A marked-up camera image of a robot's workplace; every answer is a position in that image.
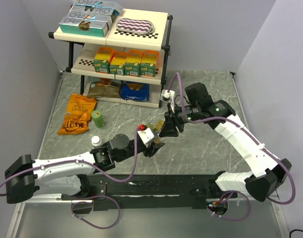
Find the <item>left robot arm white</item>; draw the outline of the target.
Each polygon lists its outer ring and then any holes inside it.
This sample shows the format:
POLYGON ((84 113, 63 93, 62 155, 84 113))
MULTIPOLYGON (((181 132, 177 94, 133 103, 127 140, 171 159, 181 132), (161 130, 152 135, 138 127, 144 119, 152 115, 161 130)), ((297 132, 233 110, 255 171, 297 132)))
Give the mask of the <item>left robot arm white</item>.
POLYGON ((102 146, 76 156, 51 160, 20 156, 4 173, 6 201, 16 204, 36 195, 55 193, 85 199, 91 193, 87 175, 111 170, 135 154, 152 157, 164 145, 147 130, 139 131, 132 140, 117 134, 102 146))

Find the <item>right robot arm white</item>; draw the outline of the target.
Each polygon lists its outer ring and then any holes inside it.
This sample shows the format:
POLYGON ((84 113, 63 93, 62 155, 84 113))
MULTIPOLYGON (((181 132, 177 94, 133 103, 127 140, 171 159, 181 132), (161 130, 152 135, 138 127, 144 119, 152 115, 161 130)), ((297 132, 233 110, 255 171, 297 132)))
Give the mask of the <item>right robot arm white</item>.
POLYGON ((185 88, 189 101, 186 106, 175 104, 175 92, 163 90, 162 100, 168 103, 165 122, 160 137, 177 137, 184 125, 201 120, 224 137, 241 155, 250 167, 250 172, 218 172, 209 185, 214 197, 221 197, 226 191, 248 193, 255 200, 263 202, 285 181, 292 165, 289 160, 280 160, 266 150, 265 146, 250 133, 234 109, 224 100, 214 102, 202 83, 185 88))

